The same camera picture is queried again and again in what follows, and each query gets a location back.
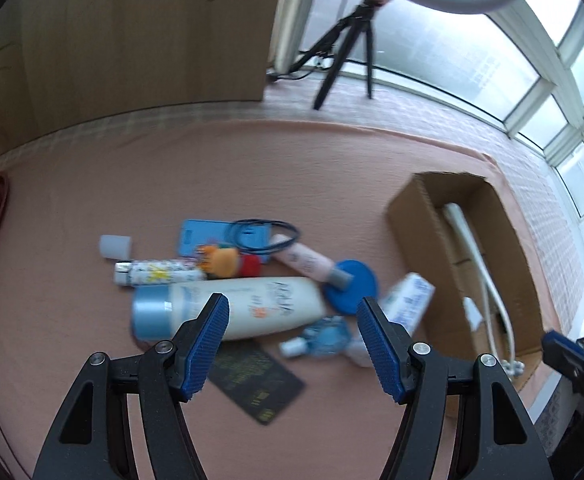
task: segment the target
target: pink fabric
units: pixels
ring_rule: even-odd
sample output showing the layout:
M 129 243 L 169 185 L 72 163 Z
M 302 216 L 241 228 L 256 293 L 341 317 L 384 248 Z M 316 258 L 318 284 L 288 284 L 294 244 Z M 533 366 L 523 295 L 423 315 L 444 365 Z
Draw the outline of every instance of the pink fabric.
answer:
M 544 326 L 558 328 L 524 217 L 493 160 L 437 141 L 372 128 L 284 121 L 138 126 L 126 135 L 59 142 L 7 168 L 11 197 L 0 229 L 0 420 L 33 470 L 78 370 L 95 351 L 138 353 L 128 332 L 130 290 L 112 282 L 101 234 L 132 237 L 135 258 L 175 256 L 187 218 L 284 219 L 335 260 L 358 258 L 381 290 L 406 272 L 385 207 L 413 172 L 469 171 L 498 190 L 522 240 Z M 293 274 L 272 264 L 268 274 Z M 278 355 L 275 343 L 264 343 Z M 287 362 L 307 388 L 259 426 L 214 385 L 184 408 L 211 479 L 377 478 L 402 408 L 374 371 L 346 358 Z M 526 393 L 528 404 L 540 387 Z M 141 479 L 152 478 L 138 403 L 132 434 Z M 446 477 L 454 427 L 444 428 L 437 478 Z

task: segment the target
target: white cord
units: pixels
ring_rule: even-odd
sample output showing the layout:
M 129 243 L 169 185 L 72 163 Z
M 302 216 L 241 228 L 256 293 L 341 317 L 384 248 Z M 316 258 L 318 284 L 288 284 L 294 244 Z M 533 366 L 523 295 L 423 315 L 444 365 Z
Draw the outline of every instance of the white cord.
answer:
M 514 348 L 514 329 L 512 328 L 512 322 L 510 321 L 510 316 L 508 316 L 508 311 L 501 300 L 499 291 L 496 289 L 492 277 L 485 266 L 483 257 L 481 256 L 481 251 L 479 250 L 476 240 L 472 235 L 470 226 L 467 224 L 466 216 L 463 214 L 463 210 L 458 204 L 449 203 L 444 207 L 444 216 L 453 227 L 456 235 L 464 243 L 467 251 L 470 253 L 470 258 L 474 262 L 476 269 L 479 273 L 479 277 L 482 280 L 482 302 L 483 302 L 483 312 L 485 314 L 485 323 L 488 332 L 488 339 L 490 343 L 490 350 L 492 354 L 499 359 L 496 352 L 496 345 L 494 342 L 494 333 L 492 331 L 492 316 L 490 315 L 490 302 L 488 299 L 488 292 L 492 297 L 494 304 L 501 314 L 501 319 L 505 325 L 505 332 L 508 336 L 508 347 L 510 348 L 510 359 L 505 361 L 504 370 L 508 375 L 520 375 L 522 373 L 523 363 L 517 362 L 515 360 L 515 348 Z

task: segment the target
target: tripod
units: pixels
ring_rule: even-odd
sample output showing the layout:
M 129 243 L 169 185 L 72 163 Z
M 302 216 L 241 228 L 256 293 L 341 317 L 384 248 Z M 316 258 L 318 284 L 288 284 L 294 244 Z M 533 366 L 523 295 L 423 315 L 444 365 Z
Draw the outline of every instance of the tripod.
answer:
M 367 62 L 367 97 L 372 98 L 372 68 L 374 66 L 374 32 L 372 29 L 372 18 L 376 10 L 383 6 L 384 2 L 377 0 L 363 0 L 357 8 L 345 18 L 340 19 L 334 27 L 326 32 L 322 38 L 319 39 L 311 49 L 308 50 L 304 56 L 294 63 L 289 70 L 289 73 L 297 72 L 303 65 L 305 65 L 312 57 L 320 56 L 327 57 L 331 54 L 334 48 L 334 43 L 337 42 L 341 32 L 349 27 L 347 35 L 343 40 L 343 44 L 339 51 L 334 56 L 334 63 L 329 67 L 328 74 L 316 94 L 314 100 L 314 109 L 319 110 L 328 96 L 334 81 L 336 80 L 343 63 L 351 52 L 354 45 L 357 43 L 358 36 L 365 32 L 365 60 Z

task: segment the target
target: black card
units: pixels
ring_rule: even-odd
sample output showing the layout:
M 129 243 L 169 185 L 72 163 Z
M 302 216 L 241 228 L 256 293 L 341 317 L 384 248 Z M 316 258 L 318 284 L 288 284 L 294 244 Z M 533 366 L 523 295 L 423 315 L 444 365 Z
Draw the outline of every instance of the black card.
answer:
M 221 343 L 208 378 L 264 426 L 305 387 L 253 340 Z

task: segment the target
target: plush toy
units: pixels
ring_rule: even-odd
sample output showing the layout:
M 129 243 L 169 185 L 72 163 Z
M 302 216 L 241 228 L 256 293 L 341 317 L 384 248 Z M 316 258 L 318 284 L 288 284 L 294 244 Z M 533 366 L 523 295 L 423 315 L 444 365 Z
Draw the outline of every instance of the plush toy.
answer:
M 252 278 L 261 275 L 261 260 L 254 254 L 240 254 L 236 247 L 204 245 L 197 249 L 199 264 L 210 278 Z

